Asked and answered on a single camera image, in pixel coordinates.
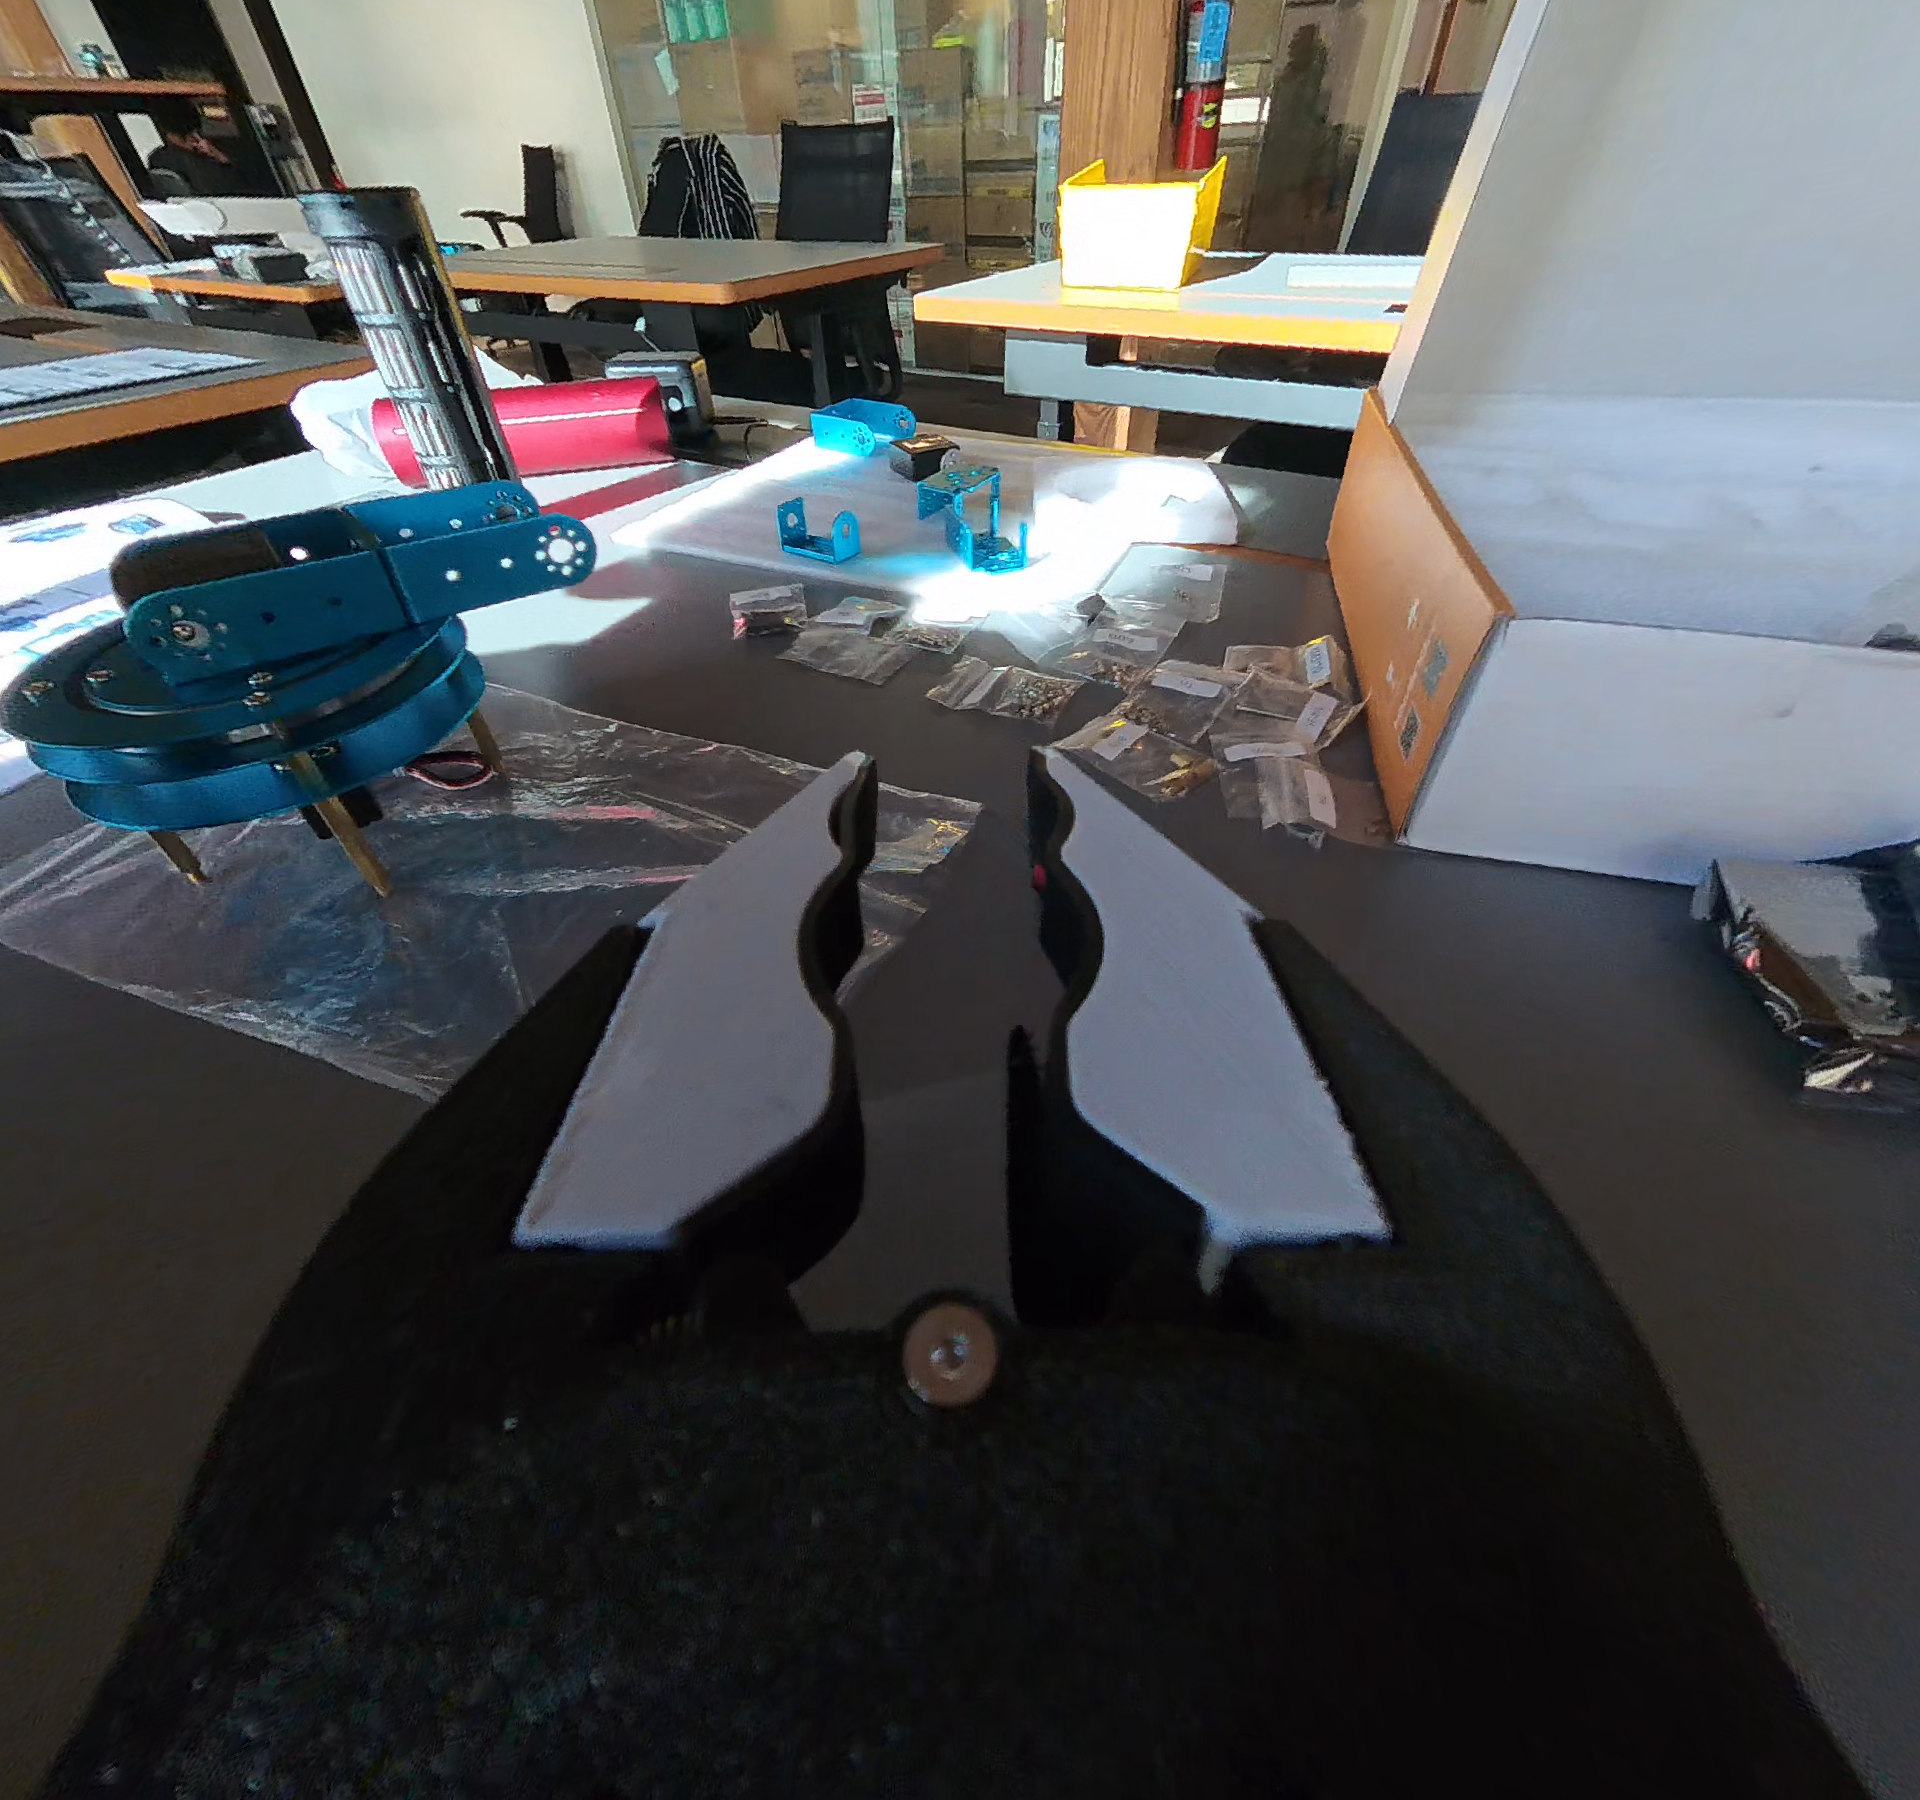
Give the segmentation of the pile of small screw bags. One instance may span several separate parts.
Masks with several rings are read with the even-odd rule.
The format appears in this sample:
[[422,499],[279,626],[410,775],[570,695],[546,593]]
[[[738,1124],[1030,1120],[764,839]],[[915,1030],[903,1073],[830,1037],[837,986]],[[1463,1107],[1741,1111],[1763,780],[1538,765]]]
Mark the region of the pile of small screw bags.
[[1053,738],[1111,783],[1168,804],[1212,785],[1225,816],[1298,837],[1382,844],[1379,785],[1363,770],[1363,687],[1337,631],[1199,638],[1225,612],[1227,563],[1131,548],[1103,583],[1013,608],[832,595],[762,582],[726,596],[735,638],[856,683],[932,662],[927,700]]

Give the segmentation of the red fire extinguisher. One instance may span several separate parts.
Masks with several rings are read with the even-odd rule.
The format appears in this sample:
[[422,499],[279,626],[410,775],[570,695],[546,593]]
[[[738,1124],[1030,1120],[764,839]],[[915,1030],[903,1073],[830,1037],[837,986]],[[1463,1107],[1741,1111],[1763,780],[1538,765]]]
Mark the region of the red fire extinguisher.
[[1174,168],[1205,175],[1220,160],[1231,0],[1179,0],[1174,69]]

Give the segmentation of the red metal tube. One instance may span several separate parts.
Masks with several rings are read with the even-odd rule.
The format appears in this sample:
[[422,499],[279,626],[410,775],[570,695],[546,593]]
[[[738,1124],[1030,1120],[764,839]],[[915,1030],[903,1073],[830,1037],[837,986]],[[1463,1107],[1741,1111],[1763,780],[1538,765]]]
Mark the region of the red metal tube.
[[659,466],[678,454],[648,380],[521,380],[490,386],[487,396],[506,449],[505,466],[428,467],[391,396],[372,405],[373,437],[400,474],[418,470],[430,481],[444,477],[442,486]]

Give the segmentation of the large clear plastic bag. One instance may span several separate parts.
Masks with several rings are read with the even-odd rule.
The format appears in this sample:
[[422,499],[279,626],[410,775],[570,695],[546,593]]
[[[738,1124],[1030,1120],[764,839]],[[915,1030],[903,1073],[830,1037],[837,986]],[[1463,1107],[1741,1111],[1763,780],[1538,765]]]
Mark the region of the large clear plastic bag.
[[376,790],[391,898],[292,815],[197,831],[204,883],[82,824],[3,864],[3,946],[431,1100],[817,774],[503,685],[486,717],[509,780]]

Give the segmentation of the orange and white cardboard box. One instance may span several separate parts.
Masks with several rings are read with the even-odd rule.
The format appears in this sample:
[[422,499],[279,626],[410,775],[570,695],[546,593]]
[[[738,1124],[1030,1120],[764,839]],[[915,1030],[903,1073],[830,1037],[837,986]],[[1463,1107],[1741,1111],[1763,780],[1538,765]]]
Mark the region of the orange and white cardboard box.
[[1517,0],[1329,566],[1409,847],[1916,836],[1917,0]]

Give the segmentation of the shiny antistatic bag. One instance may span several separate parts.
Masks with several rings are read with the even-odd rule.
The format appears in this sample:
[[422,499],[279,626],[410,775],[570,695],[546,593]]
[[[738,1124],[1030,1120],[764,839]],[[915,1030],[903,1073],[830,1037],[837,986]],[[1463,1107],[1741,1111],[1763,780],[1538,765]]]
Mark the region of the shiny antistatic bag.
[[1718,859],[1691,914],[1797,1062],[1803,1097],[1917,1110],[1917,846]]

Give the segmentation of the yellow storage bin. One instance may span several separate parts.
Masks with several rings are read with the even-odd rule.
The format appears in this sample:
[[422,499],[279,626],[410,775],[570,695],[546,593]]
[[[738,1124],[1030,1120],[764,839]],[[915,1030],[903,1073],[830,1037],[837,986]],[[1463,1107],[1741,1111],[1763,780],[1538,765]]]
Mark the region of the yellow storage bin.
[[1172,181],[1110,181],[1092,160],[1058,188],[1062,287],[1176,294],[1212,252],[1223,182],[1223,160]]

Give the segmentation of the white foam sheet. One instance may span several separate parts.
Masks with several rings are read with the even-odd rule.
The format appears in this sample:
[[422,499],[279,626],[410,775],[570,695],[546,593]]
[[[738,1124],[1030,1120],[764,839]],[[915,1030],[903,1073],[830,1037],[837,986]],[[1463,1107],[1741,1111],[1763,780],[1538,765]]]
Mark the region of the white foam sheet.
[[[1335,500],[1335,481],[1325,476],[1017,443],[979,443],[973,456],[1001,471],[1001,521],[1028,520],[1027,572],[963,572],[940,523],[919,517],[913,485],[881,460],[835,456],[811,441],[620,510],[609,520],[610,540],[774,582],[847,582],[940,622],[1084,596],[1136,545],[1174,548],[1176,559],[1225,547],[1325,555]],[[860,556],[825,566],[783,555],[772,510],[787,497],[804,499],[815,530],[851,510]]]

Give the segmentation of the black office chair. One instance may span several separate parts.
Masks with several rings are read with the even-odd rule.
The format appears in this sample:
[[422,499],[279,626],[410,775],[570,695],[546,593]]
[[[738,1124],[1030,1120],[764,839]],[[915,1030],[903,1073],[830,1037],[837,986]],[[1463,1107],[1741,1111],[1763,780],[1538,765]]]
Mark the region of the black office chair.
[[[898,122],[783,122],[774,237],[795,243],[886,245],[898,158]],[[790,345],[811,349],[813,320],[837,356],[865,369],[900,373],[890,306],[892,278],[841,281],[800,295],[800,317],[783,311]]]
[[572,237],[562,158],[554,148],[523,144],[519,148],[519,209],[466,208],[460,221],[481,224],[496,247],[554,245]]
[[1480,99],[1478,92],[1397,93],[1347,252],[1402,258],[1427,252]]

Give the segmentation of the black screwdriver bit holder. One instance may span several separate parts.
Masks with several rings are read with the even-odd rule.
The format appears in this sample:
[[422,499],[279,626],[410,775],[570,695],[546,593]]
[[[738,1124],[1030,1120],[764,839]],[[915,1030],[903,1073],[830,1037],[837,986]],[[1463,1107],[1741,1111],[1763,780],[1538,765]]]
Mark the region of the black screwdriver bit holder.
[[324,243],[424,485],[438,491],[510,481],[515,464],[419,193],[328,189],[299,204]]

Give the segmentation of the white instruction booklet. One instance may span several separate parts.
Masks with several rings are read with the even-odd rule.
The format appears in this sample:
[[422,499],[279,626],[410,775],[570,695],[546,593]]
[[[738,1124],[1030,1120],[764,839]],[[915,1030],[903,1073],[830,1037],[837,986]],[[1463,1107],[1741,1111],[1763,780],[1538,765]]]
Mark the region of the white instruction booklet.
[[110,587],[110,566],[122,548],[239,517],[147,494],[3,523],[3,676],[118,619],[122,605]]

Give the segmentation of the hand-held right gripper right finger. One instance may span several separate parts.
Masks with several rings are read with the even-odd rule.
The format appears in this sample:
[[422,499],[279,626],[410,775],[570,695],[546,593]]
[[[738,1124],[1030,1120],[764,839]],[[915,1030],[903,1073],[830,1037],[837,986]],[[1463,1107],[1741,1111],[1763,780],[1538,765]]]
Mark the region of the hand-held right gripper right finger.
[[1249,1253],[1389,1248],[1257,908],[1062,749],[1028,757],[1027,839],[1060,995],[1009,1053],[1019,1320],[1094,1321],[1153,1283],[1212,1307]]

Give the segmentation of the orange-edged office desk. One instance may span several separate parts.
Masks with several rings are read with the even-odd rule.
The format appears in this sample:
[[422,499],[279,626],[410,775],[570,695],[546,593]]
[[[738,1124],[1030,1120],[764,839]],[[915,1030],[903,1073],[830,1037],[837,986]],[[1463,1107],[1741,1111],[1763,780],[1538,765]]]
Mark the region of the orange-edged office desk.
[[1068,403],[1288,423],[1348,437],[1424,275],[1424,256],[1214,252],[1172,294],[1068,287],[1062,262],[913,298],[921,330],[1001,335],[1003,386]]
[[283,409],[300,386],[372,373],[372,362],[360,345],[5,301],[1,367],[11,470]]
[[636,320],[660,308],[655,341],[693,349],[693,311],[764,303],[804,328],[805,376],[787,353],[764,356],[753,396],[826,405],[835,396],[898,396],[896,338],[847,335],[858,299],[883,301],[901,276],[935,263],[939,243],[808,243],[610,234],[444,260],[456,299],[471,299],[467,332],[533,353],[545,380],[572,378],[572,349],[620,353],[640,345]]

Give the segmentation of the office chair with striped jacket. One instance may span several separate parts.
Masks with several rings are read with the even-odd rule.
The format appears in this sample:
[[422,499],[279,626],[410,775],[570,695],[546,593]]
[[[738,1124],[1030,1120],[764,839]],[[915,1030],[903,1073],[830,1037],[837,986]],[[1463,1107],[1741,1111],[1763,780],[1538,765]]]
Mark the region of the office chair with striped jacket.
[[[646,177],[640,237],[746,241],[761,237],[746,181],[718,135],[669,135]],[[646,301],[640,320],[657,347],[695,347],[705,356],[749,345],[764,317],[759,306]]]

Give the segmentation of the blue multi-hole metal bracket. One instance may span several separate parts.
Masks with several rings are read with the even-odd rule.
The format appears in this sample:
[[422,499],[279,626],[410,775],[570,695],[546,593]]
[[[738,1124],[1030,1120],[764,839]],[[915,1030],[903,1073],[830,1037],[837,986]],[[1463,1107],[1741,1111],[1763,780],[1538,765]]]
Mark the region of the blue multi-hole metal bracket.
[[947,550],[979,575],[1011,575],[1028,567],[1028,520],[1001,521],[1001,471],[993,466],[947,467],[919,482],[921,520],[940,523]]

